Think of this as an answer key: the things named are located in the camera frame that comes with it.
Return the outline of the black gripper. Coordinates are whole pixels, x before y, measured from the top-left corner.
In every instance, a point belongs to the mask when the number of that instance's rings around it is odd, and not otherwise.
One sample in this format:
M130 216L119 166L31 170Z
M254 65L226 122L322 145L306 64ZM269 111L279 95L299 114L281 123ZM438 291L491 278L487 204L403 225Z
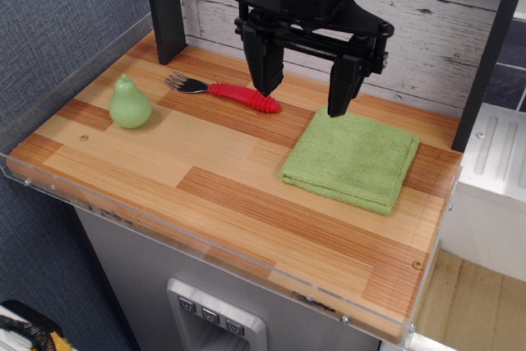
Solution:
M269 96L284 78L284 50L333 60L328 114L340 117L364 76L380 74L395 28L354 0L235 0L236 32L256 89Z

